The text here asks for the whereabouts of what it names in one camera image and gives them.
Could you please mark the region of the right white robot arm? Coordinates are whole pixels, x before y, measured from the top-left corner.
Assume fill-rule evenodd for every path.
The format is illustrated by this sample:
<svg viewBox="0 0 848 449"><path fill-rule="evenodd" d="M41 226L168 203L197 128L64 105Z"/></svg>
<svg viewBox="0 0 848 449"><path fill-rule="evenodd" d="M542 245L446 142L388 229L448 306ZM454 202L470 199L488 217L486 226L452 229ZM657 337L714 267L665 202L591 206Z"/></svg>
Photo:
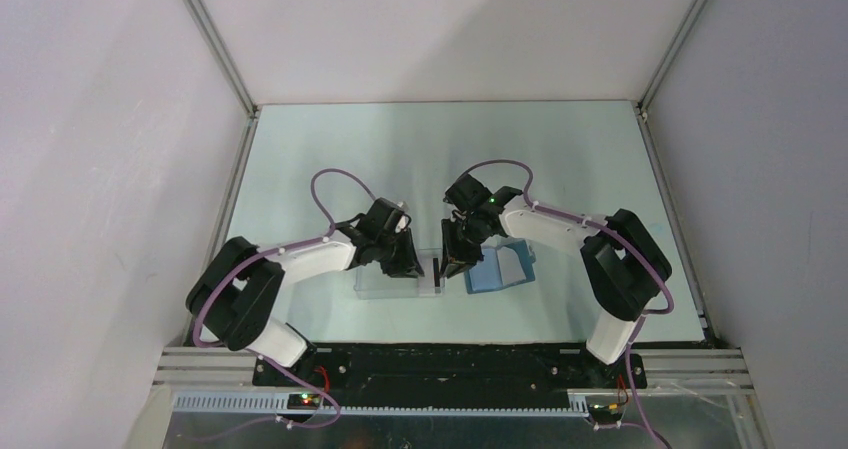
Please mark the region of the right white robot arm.
<svg viewBox="0 0 848 449"><path fill-rule="evenodd" d="M451 217L442 220L445 278L469 271L484 259L483 246L495 236L524 239L579 258L600 313L581 361L585 380L606 387L622 372L620 357L631 344L647 305L666 298L672 274L667 257L636 214L620 209L611 216L575 215L544 206L513 187L490 191L469 174L445 192Z"/></svg>

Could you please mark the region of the clear plastic card box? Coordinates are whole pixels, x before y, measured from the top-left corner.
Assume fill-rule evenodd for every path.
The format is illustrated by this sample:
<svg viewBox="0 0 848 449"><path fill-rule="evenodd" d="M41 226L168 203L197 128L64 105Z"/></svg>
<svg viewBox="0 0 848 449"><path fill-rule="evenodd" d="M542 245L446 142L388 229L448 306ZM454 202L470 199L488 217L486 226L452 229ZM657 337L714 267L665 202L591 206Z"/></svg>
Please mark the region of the clear plastic card box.
<svg viewBox="0 0 848 449"><path fill-rule="evenodd" d="M441 265L441 250L419 250L417 256L424 275L416 279L390 278L383 274L377 264L359 267L356 270L356 279L353 286L355 294L363 300L441 296L445 289L445 279L442 278L440 288L435 288L432 269L434 257L439 259Z"/></svg>

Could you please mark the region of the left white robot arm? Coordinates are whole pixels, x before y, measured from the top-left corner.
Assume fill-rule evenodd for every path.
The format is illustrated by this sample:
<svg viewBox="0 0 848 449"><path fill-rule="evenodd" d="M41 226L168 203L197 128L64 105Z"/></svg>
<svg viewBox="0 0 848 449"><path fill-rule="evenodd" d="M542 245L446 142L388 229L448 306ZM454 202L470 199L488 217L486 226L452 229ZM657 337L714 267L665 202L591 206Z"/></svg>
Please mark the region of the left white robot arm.
<svg viewBox="0 0 848 449"><path fill-rule="evenodd" d="M208 329L230 351L270 359L290 384L304 385L315 375L316 359L308 352L308 339L272 315L282 288L372 263L390 278L424 274L410 215L385 198L324 236L269 249L242 236L228 240L188 293L185 306L197 333Z"/></svg>

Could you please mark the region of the blue leather card holder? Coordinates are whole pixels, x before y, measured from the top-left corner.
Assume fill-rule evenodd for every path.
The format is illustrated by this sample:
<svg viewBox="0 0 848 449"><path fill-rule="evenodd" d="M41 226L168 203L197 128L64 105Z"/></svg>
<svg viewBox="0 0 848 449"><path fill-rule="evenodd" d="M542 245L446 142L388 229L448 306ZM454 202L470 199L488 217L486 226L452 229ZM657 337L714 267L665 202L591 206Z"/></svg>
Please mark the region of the blue leather card holder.
<svg viewBox="0 0 848 449"><path fill-rule="evenodd" d="M504 239L482 248L483 259L464 276L469 295L499 292L536 281L536 256L524 239Z"/></svg>

